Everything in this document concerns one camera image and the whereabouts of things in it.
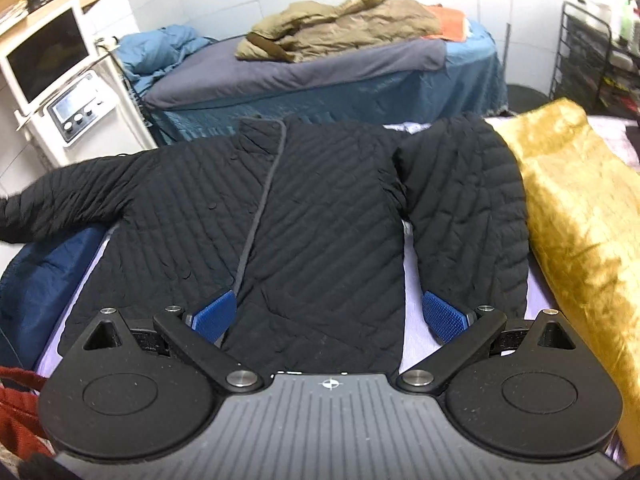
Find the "red bag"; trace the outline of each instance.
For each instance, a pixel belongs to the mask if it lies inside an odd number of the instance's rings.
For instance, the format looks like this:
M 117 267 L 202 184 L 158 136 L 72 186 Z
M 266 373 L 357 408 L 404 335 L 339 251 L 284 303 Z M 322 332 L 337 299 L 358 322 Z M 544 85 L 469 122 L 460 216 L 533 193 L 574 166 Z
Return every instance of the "red bag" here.
M 0 379 L 12 380 L 37 392 L 46 381 L 34 372 L 1 366 Z M 38 418 L 38 396 L 0 388 L 0 442 L 23 460 L 28 460 L 33 453 L 51 456 L 49 449 L 37 437 L 47 437 Z

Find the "cable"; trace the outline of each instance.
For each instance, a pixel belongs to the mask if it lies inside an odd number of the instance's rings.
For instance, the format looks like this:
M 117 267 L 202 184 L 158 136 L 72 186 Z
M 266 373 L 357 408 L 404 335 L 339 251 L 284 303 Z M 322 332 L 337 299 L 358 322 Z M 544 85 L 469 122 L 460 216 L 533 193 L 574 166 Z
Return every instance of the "cable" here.
M 176 139 L 174 136 L 172 136 L 172 134 L 170 134 L 168 131 L 162 128 L 160 124 L 158 124 L 158 122 L 156 121 L 156 118 L 153 117 L 151 110 L 146 106 L 146 103 L 143 101 L 142 96 L 135 89 L 132 81 L 129 79 L 127 74 L 124 72 L 124 70 L 120 66 L 120 61 L 113 55 L 113 52 L 101 43 L 96 43 L 96 46 L 103 49 L 107 53 L 107 55 L 111 58 L 113 63 L 116 65 L 116 69 L 120 72 L 120 75 L 122 76 L 123 80 L 126 82 L 127 91 L 129 91 L 129 94 L 132 94 L 134 96 L 133 101 L 136 103 L 136 107 L 142 114 L 142 117 L 145 119 L 145 121 L 147 121 L 152 127 L 156 128 L 160 134 L 166 135 L 173 142 L 180 142 L 180 140 Z M 157 135 L 157 133 L 154 132 L 151 128 L 149 128 L 149 131 L 158 146 L 166 144 L 166 142 L 164 142 L 164 139 L 162 138 L 162 135 Z

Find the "bed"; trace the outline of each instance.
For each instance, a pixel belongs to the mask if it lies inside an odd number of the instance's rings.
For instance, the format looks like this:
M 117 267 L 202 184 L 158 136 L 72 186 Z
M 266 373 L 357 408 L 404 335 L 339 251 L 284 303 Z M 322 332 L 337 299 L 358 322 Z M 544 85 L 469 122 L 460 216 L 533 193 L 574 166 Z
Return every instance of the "bed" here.
M 495 42 L 478 22 L 465 43 L 418 39 L 297 64 L 238 61 L 240 39 L 189 56 L 146 92 L 162 142 L 228 135 L 238 117 L 429 123 L 506 109 Z

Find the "navy blue blanket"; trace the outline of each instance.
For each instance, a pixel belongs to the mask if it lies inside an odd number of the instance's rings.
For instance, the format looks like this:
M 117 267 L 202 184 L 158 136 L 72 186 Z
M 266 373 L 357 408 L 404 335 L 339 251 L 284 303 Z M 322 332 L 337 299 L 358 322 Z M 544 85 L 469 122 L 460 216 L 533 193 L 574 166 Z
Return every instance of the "navy blue blanket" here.
M 0 365 L 32 370 L 100 247 L 91 225 L 25 245 L 0 279 Z

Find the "display screen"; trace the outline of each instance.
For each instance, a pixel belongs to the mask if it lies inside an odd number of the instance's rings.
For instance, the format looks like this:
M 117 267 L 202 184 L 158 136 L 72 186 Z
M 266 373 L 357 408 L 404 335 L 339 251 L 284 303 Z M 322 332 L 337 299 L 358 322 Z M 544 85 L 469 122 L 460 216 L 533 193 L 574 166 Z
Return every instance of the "display screen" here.
M 36 31 L 6 57 L 27 102 L 89 56 L 69 9 Z
M 87 81 L 87 79 L 81 79 L 73 90 L 65 95 L 53 107 L 53 110 L 58 116 L 58 120 L 60 122 L 68 120 L 85 104 L 94 100 L 95 95 L 95 86 L 91 82 Z

